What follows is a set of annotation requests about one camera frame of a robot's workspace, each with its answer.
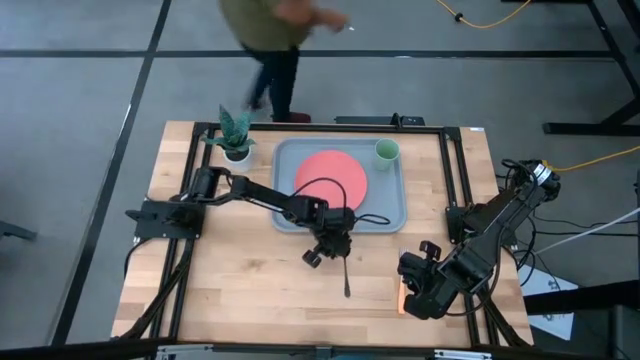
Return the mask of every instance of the concrete floor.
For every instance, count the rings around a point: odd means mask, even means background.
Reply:
[[[497,0],[448,2],[477,23],[517,7]],[[0,50],[145,50],[161,3],[0,0]],[[350,14],[355,31],[334,36],[318,30],[305,49],[606,50],[582,5],[534,4],[501,27],[475,30],[456,24],[435,0],[321,3]],[[640,76],[640,61],[632,53],[637,40],[624,16],[611,0],[597,4]],[[173,0],[159,49],[237,50],[238,45],[215,1]],[[0,219],[39,233],[32,243],[0,241],[0,348],[48,341],[141,63],[139,58],[0,58]],[[146,192],[165,121],[211,120],[218,104],[239,108],[256,69],[247,58],[154,60],[70,342],[109,336],[134,228],[124,211],[139,207]],[[501,173],[505,157],[568,166],[637,145],[637,138],[541,131],[547,121],[597,122],[631,97],[612,61],[303,58],[293,108],[309,112],[314,122],[397,111],[421,115],[433,125],[485,127]],[[567,173],[558,200],[538,214],[590,223],[626,213],[635,207],[632,184],[639,167],[637,153]],[[538,228],[575,230],[551,225]],[[558,240],[540,236],[538,246]],[[546,253],[545,261],[557,276],[595,285],[637,278],[637,253],[634,238],[585,238]],[[583,314],[576,323],[571,343],[536,332],[538,345],[602,353],[602,338],[584,330],[589,326],[604,336],[601,314]],[[638,344],[625,351],[640,357]]]

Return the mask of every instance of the red plate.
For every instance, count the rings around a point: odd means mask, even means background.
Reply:
[[[347,193],[347,207],[355,210],[364,200],[367,193],[367,174],[362,165],[348,154],[327,150],[307,158],[296,173],[296,191],[309,181],[321,177],[333,179],[344,187]],[[342,191],[331,181],[315,182],[305,187],[300,194],[325,199],[331,208],[343,206]]]

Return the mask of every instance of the snake plant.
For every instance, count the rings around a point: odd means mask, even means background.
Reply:
[[[256,142],[248,139],[249,125],[251,124],[251,112],[245,111],[237,119],[233,119],[229,112],[220,105],[220,128],[222,136],[215,139],[205,139],[208,144],[220,146],[227,154],[240,154],[247,152]]]

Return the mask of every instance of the person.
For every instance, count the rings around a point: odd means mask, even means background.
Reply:
[[[315,6],[313,0],[219,0],[220,10],[245,51],[262,64],[246,106],[263,107],[267,87],[273,121],[309,123],[308,114],[291,112],[299,46],[314,26],[340,32],[346,15]]]

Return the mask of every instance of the white cable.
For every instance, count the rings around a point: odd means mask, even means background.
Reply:
[[[637,208],[637,209],[635,209],[635,210],[631,211],[630,213],[628,213],[628,214],[626,214],[626,215],[624,215],[624,216],[622,216],[622,217],[619,217],[619,218],[617,218],[617,219],[613,220],[612,222],[610,222],[610,223],[608,223],[608,224],[602,225],[602,226],[597,227],[597,228],[595,228],[595,229],[591,229],[591,230],[585,231],[585,232],[583,232],[583,233],[581,233],[581,234],[578,234],[578,235],[574,235],[574,236],[572,236],[572,237],[570,237],[570,238],[564,239],[564,240],[559,241],[559,242],[557,242],[557,243],[555,243],[555,244],[551,244],[551,245],[547,246],[546,248],[543,248],[542,250],[535,251],[535,252],[534,252],[534,254],[536,254],[536,255],[540,255],[540,254],[542,254],[543,252],[545,252],[545,251],[547,251],[547,250],[550,250],[550,249],[553,249],[554,247],[556,247],[556,246],[558,246],[558,245],[562,245],[562,244],[567,243],[567,242],[569,242],[569,241],[573,241],[573,240],[576,240],[576,239],[581,238],[581,237],[583,237],[583,236],[587,236],[587,235],[589,235],[589,234],[591,234],[591,233],[594,233],[594,232],[596,232],[596,231],[600,231],[600,230],[602,230],[602,229],[608,228],[609,226],[611,226],[611,225],[613,225],[613,224],[616,224],[616,223],[619,223],[620,221],[622,221],[622,220],[624,220],[624,219],[626,219],[626,218],[628,218],[628,217],[630,217],[630,216],[633,216],[633,215],[635,215],[635,214],[637,214],[637,213],[639,213],[639,212],[640,212],[640,208]]]

